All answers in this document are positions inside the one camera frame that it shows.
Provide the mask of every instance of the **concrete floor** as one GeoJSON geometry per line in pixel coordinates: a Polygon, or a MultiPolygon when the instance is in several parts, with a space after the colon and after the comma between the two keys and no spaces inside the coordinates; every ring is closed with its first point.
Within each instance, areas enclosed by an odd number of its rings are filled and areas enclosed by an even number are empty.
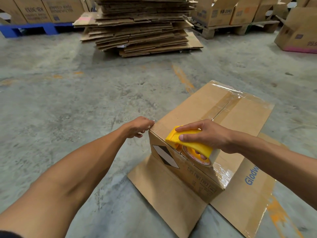
{"type": "MultiPolygon", "coordinates": [[[[80,44],[79,33],[0,37],[0,211],[74,149],[137,116],[160,119],[189,96],[188,83],[214,79],[275,103],[262,132],[317,158],[317,55],[283,52],[275,35],[200,38],[202,51],[127,59],[80,44]]],[[[149,153],[147,136],[125,142],[68,238],[176,237],[126,177],[149,153]]],[[[274,195],[303,237],[317,237],[315,210],[280,183],[274,195]]],[[[242,235],[209,206],[191,237],[242,235]]],[[[264,237],[280,237],[268,213],[264,237]]]]}

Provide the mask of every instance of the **clear packing tape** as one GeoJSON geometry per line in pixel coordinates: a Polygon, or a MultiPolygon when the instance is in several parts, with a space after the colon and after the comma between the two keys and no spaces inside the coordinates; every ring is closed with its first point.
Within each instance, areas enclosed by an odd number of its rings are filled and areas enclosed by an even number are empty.
{"type": "MultiPolygon", "coordinates": [[[[232,111],[232,109],[243,99],[256,102],[257,104],[260,104],[262,108],[272,110],[274,107],[273,104],[267,103],[256,96],[242,92],[231,86],[221,84],[217,81],[213,80],[210,81],[208,84],[214,85],[219,88],[223,88],[226,91],[228,91],[228,93],[220,101],[218,101],[216,105],[214,105],[210,110],[208,110],[201,117],[201,120],[210,119],[218,124],[221,124],[221,122],[227,117],[227,115],[232,111]]],[[[218,185],[220,185],[223,189],[225,189],[235,173],[235,171],[233,172],[230,169],[229,164],[229,162],[231,161],[234,162],[234,160],[232,159],[235,159],[235,156],[240,157],[241,161],[243,160],[243,157],[241,158],[241,155],[239,154],[229,155],[221,151],[212,167],[204,167],[200,164],[193,162],[192,160],[191,163],[195,165],[197,168],[199,168],[203,173],[205,173],[216,183],[218,183],[218,185]]]]}

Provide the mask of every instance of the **hand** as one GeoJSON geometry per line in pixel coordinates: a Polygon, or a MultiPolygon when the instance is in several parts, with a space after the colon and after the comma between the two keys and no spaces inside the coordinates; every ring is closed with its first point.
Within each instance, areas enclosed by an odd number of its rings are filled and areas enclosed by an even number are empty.
{"type": "Polygon", "coordinates": [[[127,137],[129,139],[133,137],[141,138],[143,135],[140,133],[145,133],[145,131],[149,130],[154,125],[153,120],[149,120],[146,117],[138,117],[129,123],[124,124],[123,126],[127,128],[127,137]]]}
{"type": "Polygon", "coordinates": [[[180,126],[175,130],[177,132],[182,132],[199,128],[202,130],[199,133],[180,135],[180,141],[202,143],[212,148],[221,149],[229,154],[236,153],[236,149],[232,144],[232,135],[235,131],[225,128],[210,119],[180,126]]]}

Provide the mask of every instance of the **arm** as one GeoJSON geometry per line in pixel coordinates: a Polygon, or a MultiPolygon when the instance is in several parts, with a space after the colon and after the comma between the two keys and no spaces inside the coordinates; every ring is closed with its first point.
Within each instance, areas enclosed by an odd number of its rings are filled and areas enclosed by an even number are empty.
{"type": "Polygon", "coordinates": [[[0,215],[0,230],[23,238],[65,237],[77,211],[106,175],[126,138],[141,138],[139,132],[153,124],[138,117],[65,156],[0,215]]]}
{"type": "Polygon", "coordinates": [[[181,141],[199,142],[233,154],[240,153],[317,210],[317,160],[271,144],[252,135],[202,120],[176,129],[202,132],[179,136],[181,141]]]}

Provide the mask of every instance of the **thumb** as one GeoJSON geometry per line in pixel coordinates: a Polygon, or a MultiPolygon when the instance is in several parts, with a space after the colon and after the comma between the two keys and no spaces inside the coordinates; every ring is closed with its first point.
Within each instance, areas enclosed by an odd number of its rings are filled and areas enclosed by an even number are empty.
{"type": "Polygon", "coordinates": [[[180,141],[183,142],[199,142],[199,134],[183,134],[179,136],[180,141]]]}

